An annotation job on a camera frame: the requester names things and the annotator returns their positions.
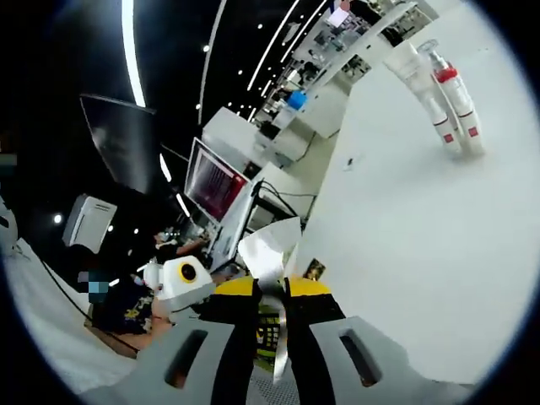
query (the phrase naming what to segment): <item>workstation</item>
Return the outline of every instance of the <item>workstation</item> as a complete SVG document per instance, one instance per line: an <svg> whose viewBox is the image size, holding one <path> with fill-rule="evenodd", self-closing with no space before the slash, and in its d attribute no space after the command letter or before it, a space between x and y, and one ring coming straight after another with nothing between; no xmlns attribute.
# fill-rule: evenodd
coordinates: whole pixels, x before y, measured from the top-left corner
<svg viewBox="0 0 540 405"><path fill-rule="evenodd" d="M104 293L62 280L5 207L16 308L79 399L464 403L515 345L538 279L540 125L508 45L467 1L380 0L374 23L360 0L315 2L286 33L299 1L267 36L274 62L233 67L246 94L203 104L203 75L181 148L154 142L144 102L79 97L115 187L164 209L121 222L129 200L88 192L47 214L62 248L127 257ZM93 323L95 296L128 284L152 293L126 312L148 314L144 340Z"/></svg>

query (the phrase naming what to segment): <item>black ceiling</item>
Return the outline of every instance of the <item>black ceiling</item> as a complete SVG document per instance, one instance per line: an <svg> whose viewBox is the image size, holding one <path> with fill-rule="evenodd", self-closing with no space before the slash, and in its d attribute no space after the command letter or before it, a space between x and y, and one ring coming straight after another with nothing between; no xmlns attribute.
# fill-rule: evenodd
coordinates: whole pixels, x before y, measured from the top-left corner
<svg viewBox="0 0 540 405"><path fill-rule="evenodd" d="M251 92L246 91L247 84L293 2L227 1L211 50L202 124L229 102L233 111L244 105L244 117L250 112L247 106L261 105L258 88L282 66L286 29ZM289 22L300 22L302 14L307 19L320 2L300 0ZM220 0L134 0L134 4L138 70L146 105L156 111L152 136L188 157L193 137L201 134L195 106L207 55L203 47L209 42ZM133 227L148 229L137 238L148 237L177 211L163 196L143 196L112 180L92 144L78 102L79 95L86 93L134 103L122 42L122 2L43 1L32 7L29 11L24 5L13 5L10 25L3 26L7 42L3 49L8 55L3 60L8 61L4 67L9 74L3 77L8 91L1 99L1 129L16 133L22 145L11 187L20 228L46 260L58 260L61 232L51 225L51 215L68 215L75 197L86 192L118 205L114 234L125 232L125 237L108 235L105 243L120 244L124 254L135 244ZM173 153L163 155L173 183L182 186L186 163Z"/></svg>

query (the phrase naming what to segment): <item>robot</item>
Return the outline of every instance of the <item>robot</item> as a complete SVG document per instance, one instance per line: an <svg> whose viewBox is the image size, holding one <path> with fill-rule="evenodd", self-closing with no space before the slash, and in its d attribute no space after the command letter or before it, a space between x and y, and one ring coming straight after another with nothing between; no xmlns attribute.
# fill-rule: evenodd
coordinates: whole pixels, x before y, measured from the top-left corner
<svg viewBox="0 0 540 405"><path fill-rule="evenodd" d="M277 274L215 287L192 256L152 263L144 278L149 286L163 284L158 298L175 326L139 353L124 380L81 394L90 404L270 403L246 402L261 303L278 316L273 384L280 387L288 370L298 390L296 399L276 403L450 404L468 396L464 387L423 378L402 347L359 317L346 317L317 281ZM199 317L186 316L184 309L204 297Z"/></svg>

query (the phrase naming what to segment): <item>blue object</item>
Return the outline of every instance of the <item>blue object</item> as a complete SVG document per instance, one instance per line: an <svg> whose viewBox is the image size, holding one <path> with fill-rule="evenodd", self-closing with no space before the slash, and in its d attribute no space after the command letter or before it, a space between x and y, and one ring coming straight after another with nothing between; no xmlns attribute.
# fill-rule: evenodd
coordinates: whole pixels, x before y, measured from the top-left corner
<svg viewBox="0 0 540 405"><path fill-rule="evenodd" d="M291 108L299 110L302 108L306 100L307 96L301 91L296 90L290 95L289 99L287 100L287 104L289 104Z"/></svg>

